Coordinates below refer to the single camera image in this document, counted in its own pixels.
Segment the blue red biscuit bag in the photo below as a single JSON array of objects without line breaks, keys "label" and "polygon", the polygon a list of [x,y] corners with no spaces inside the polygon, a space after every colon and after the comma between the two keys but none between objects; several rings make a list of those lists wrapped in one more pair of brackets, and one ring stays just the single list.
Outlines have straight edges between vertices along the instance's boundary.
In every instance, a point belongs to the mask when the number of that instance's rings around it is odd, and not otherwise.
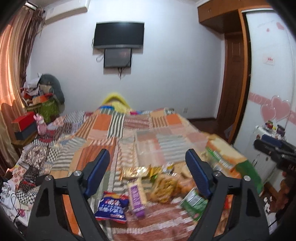
[{"label": "blue red biscuit bag", "polygon": [[116,194],[105,191],[98,204],[94,216],[98,221],[111,220],[117,223],[126,223],[125,210],[129,205],[129,198],[125,194]]}]

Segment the white rice cracker pack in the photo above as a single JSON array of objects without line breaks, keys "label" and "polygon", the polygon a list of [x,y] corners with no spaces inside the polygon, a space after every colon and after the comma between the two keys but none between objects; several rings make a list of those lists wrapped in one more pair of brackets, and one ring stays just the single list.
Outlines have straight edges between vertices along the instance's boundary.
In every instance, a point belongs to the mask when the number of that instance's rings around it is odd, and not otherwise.
[{"label": "white rice cracker pack", "polygon": [[218,163],[226,170],[232,172],[236,165],[247,160],[243,154],[234,149],[224,139],[212,134],[207,136],[206,148],[213,154]]}]

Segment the clear bag of fried snacks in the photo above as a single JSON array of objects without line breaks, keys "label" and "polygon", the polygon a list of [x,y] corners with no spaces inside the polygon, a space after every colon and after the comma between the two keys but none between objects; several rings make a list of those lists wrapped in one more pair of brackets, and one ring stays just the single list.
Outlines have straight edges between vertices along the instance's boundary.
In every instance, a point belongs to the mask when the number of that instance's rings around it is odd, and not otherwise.
[{"label": "clear bag of fried snacks", "polygon": [[182,177],[180,174],[159,174],[154,182],[149,200],[161,204],[170,203],[181,192],[179,186]]}]

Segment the green white snack bag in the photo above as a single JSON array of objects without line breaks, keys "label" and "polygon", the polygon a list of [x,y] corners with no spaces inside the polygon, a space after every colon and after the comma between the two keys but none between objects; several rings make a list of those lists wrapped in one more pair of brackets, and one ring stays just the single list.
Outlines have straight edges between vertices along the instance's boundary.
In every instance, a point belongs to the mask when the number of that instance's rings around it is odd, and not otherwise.
[{"label": "green white snack bag", "polygon": [[207,204],[208,200],[199,194],[197,188],[193,188],[181,201],[180,206],[194,221],[199,221]]}]

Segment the brown wooden door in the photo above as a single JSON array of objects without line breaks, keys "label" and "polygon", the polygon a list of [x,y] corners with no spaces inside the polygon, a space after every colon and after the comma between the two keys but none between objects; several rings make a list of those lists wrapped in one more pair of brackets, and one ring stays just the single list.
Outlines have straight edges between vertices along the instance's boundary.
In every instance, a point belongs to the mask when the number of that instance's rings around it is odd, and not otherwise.
[{"label": "brown wooden door", "polygon": [[217,115],[218,134],[228,140],[239,107],[244,70],[244,44],[240,32],[225,35],[223,86]]}]

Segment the gold foil snack packet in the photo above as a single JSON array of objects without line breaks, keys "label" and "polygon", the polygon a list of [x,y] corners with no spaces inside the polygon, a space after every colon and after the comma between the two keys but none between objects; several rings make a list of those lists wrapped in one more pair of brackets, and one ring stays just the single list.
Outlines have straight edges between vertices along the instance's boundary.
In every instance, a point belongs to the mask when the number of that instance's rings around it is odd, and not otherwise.
[{"label": "gold foil snack packet", "polygon": [[123,167],[121,170],[119,180],[132,180],[136,178],[145,178],[149,175],[149,168],[147,167]]}]

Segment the purple white snack box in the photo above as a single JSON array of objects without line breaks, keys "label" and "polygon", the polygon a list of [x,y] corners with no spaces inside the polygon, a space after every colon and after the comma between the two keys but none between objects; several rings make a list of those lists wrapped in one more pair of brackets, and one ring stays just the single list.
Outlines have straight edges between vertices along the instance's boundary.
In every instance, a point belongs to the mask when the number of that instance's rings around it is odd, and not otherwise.
[{"label": "purple white snack box", "polygon": [[137,218],[145,217],[147,197],[142,186],[141,178],[132,180],[127,184],[130,209]]}]

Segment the pink plush toy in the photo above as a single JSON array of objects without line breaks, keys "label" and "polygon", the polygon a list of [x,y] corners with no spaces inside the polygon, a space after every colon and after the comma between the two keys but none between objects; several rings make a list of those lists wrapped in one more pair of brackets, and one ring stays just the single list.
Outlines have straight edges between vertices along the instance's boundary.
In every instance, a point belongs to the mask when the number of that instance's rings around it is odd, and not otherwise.
[{"label": "pink plush toy", "polygon": [[47,124],[44,120],[44,117],[42,115],[39,115],[38,113],[36,113],[34,115],[34,120],[36,121],[38,134],[40,136],[45,135],[47,132]]}]

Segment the patchwork striped bed blanket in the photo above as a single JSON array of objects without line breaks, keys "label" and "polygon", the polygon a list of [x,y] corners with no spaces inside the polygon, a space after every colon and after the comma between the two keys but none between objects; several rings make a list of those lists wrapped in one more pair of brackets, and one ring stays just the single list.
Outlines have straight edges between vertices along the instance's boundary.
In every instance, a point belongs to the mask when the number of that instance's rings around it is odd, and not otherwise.
[{"label": "patchwork striped bed blanket", "polygon": [[[48,125],[45,135],[25,145],[11,180],[16,189],[11,198],[15,206],[6,212],[27,225],[39,187],[29,187],[25,179],[33,181],[45,174],[68,177],[106,149],[110,164],[99,190],[90,198],[91,209],[95,210],[104,191],[128,193],[127,180],[119,180],[123,167],[173,163],[174,172],[180,173],[188,149],[194,149],[202,160],[207,159],[208,135],[167,108],[134,115],[107,108],[93,113],[72,112],[57,118]],[[223,167],[222,171],[234,178],[248,175],[257,191],[263,190],[262,180],[247,160],[236,165],[232,172]]]}]

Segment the clothes pile on chair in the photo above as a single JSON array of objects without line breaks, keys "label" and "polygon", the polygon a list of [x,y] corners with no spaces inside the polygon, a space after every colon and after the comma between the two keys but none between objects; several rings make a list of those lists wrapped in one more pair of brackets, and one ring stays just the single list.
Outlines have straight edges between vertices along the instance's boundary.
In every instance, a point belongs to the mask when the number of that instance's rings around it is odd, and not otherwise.
[{"label": "clothes pile on chair", "polygon": [[37,78],[26,81],[20,91],[27,111],[41,115],[46,123],[59,117],[65,97],[55,76],[40,74]]}]

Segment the yellow pillow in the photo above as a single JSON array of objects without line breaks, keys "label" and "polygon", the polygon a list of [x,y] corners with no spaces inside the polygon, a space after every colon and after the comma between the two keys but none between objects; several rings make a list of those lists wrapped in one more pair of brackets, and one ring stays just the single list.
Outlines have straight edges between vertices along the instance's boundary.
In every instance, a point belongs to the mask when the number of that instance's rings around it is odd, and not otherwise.
[{"label": "yellow pillow", "polygon": [[102,102],[101,107],[109,106],[119,113],[129,113],[132,108],[128,105],[126,100],[116,92],[110,93]]}]

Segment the wooden overhead cabinet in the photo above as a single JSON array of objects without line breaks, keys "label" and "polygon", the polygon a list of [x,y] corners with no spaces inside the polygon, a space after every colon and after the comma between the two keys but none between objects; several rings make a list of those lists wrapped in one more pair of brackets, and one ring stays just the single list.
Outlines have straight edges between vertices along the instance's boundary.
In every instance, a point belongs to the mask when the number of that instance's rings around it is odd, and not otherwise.
[{"label": "wooden overhead cabinet", "polygon": [[213,0],[197,7],[199,23],[218,33],[242,31],[240,10],[271,8],[267,1]]}]

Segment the orange brown curtain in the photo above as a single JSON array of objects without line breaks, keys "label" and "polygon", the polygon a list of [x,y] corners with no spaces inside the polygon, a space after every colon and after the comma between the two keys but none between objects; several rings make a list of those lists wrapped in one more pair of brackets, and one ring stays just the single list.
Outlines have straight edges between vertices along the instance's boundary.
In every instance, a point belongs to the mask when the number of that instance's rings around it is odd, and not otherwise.
[{"label": "orange brown curtain", "polygon": [[11,141],[11,122],[25,113],[20,89],[27,78],[27,67],[44,8],[21,7],[1,31],[1,173],[18,160]]}]

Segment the white air conditioner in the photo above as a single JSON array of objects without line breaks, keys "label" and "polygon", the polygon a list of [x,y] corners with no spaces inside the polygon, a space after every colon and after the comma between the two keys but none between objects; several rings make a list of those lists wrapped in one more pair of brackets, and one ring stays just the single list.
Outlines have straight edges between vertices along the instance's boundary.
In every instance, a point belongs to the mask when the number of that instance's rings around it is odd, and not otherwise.
[{"label": "white air conditioner", "polygon": [[88,12],[89,5],[90,0],[55,3],[46,10],[45,24],[49,25],[64,18],[86,13]]}]

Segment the black wall television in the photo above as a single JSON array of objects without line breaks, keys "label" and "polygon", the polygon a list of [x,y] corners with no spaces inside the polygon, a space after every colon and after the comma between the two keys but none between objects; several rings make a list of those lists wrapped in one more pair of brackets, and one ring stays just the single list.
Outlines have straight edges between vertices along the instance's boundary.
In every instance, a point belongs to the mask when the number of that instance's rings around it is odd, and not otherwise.
[{"label": "black wall television", "polygon": [[94,32],[93,47],[142,48],[144,45],[144,23],[104,22],[97,23]]}]

